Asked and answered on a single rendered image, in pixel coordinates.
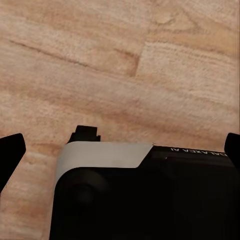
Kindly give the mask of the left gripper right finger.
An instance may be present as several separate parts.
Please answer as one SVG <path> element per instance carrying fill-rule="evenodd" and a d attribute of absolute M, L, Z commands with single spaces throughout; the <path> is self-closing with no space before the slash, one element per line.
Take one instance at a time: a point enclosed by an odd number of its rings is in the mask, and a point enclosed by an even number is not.
<path fill-rule="evenodd" d="M 227 135 L 224 151 L 240 173 L 240 135 L 229 133 Z"/>

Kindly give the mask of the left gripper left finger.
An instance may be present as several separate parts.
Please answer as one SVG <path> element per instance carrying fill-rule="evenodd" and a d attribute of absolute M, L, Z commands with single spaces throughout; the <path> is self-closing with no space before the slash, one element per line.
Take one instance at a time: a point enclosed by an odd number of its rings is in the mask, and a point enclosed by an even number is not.
<path fill-rule="evenodd" d="M 26 152 L 21 133 L 0 138 L 0 193 Z"/>

